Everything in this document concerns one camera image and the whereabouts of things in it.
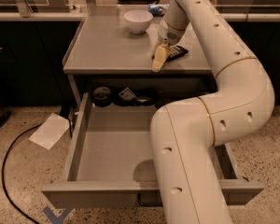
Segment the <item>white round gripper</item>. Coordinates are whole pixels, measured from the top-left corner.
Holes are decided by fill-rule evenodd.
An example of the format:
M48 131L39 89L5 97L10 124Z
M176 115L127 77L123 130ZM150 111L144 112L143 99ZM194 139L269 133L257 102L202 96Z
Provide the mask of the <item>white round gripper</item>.
M170 21L162 18L158 28L157 47L153 53L152 71L160 72L170 55L170 46L177 44L188 27L187 20Z

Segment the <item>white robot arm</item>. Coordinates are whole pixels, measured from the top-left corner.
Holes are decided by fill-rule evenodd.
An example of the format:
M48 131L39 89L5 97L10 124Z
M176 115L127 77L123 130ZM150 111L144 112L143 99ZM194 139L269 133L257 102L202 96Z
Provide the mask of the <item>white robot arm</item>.
M232 224L211 149L267 122L274 106L273 85L211 0L172 0L158 31L161 45L176 43L187 26L198 38L217 91L164 105L152 118L163 211L167 224Z

